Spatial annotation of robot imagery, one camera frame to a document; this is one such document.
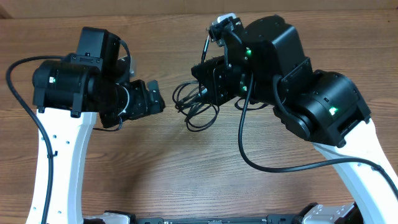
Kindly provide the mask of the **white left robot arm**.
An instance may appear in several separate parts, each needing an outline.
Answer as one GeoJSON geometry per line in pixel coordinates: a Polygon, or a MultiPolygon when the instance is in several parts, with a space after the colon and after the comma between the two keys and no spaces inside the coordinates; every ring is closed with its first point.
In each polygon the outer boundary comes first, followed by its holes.
{"type": "Polygon", "coordinates": [[[81,193],[86,152],[95,124],[118,131],[123,122],[161,113],[155,80],[132,80],[126,43],[105,29],[84,27],[75,53],[43,57],[32,77],[40,124],[34,194],[28,223],[135,223],[133,214],[107,210],[84,216],[81,193]]]}

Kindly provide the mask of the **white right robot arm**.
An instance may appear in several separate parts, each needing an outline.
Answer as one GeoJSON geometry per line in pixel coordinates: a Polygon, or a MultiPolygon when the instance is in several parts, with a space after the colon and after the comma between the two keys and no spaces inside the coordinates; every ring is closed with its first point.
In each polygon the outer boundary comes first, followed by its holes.
{"type": "Polygon", "coordinates": [[[192,68],[198,100],[220,106],[234,97],[264,103],[324,160],[255,169],[287,173],[333,166],[353,197],[347,205],[307,205],[286,223],[396,223],[397,175],[382,150],[371,111],[357,86],[337,72],[314,70],[296,28],[280,16],[247,26],[235,14],[212,22],[208,40],[224,54],[192,68]]]}

